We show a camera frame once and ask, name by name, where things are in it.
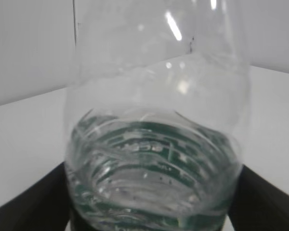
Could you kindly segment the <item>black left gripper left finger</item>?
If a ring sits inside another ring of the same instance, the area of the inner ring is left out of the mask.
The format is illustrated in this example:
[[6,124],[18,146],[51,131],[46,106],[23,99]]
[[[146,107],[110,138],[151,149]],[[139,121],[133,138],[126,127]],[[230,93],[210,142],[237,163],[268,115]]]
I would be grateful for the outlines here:
[[68,221],[63,163],[0,207],[0,231],[64,231]]

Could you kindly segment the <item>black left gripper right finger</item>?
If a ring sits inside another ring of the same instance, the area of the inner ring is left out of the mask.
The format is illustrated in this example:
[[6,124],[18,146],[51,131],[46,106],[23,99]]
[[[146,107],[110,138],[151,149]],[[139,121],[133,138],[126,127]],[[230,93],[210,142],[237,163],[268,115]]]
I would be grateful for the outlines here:
[[289,231],[289,195],[243,166],[228,216],[236,231]]

